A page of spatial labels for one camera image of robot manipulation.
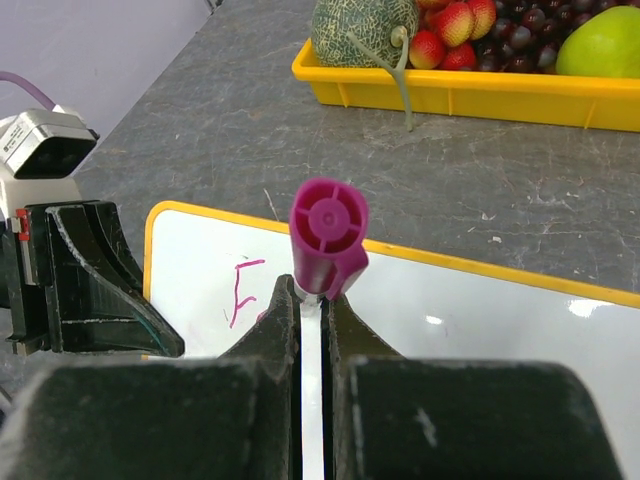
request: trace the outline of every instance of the gray marble surface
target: gray marble surface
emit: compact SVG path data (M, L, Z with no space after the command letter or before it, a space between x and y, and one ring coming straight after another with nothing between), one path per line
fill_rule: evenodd
M286 221L328 175L364 192L376 240L639 290L640 135L435 115L408 133L402 112L322 106L291 73L312 9L225 1L82 167L138 259L161 200ZM13 390L56 361L3 355Z

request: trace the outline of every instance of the cantaloupe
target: cantaloupe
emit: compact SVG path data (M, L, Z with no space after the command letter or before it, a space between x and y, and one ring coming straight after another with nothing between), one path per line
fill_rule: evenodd
M325 67L381 67L400 89L413 129L404 69L409 43L418 32L415 0L318 0L311 20L311 45Z

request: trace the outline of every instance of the red component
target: red component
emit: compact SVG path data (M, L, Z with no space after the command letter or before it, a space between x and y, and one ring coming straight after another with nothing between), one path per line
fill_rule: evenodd
M27 211L24 208L19 208L16 210L16 215L18 216L18 220L20 220L20 232L18 233L18 240L20 240L21 242L28 242L29 238L31 238L31 235L29 232Z

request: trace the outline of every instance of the green stem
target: green stem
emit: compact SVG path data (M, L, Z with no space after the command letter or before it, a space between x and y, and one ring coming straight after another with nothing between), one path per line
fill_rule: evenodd
M406 114L406 124L407 130L413 130L413 114L411 113L411 102L409 100L409 89L407 88L407 83L405 81L404 69L407 65L407 60L409 59L409 35L407 33L407 29L405 27L396 27L391 32L391 41L392 43L396 39L402 40L402 55L400 56L400 60L395 67L391 67L387 62L382 60L378 55L373 53L367 47L365 47L360 40L352 33L347 32L347 38L355 45L355 47L364 53L367 57L373 60L380 68L384 68L389 75L393 77L398 88L400 89L400 95L402 95L402 102L404 103L404 111Z

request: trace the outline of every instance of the yellow container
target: yellow container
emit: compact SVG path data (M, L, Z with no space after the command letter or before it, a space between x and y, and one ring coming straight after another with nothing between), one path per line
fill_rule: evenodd
M325 105L404 110L381 68L320 67L308 39L293 62ZM407 70L414 112L640 132L640 80Z

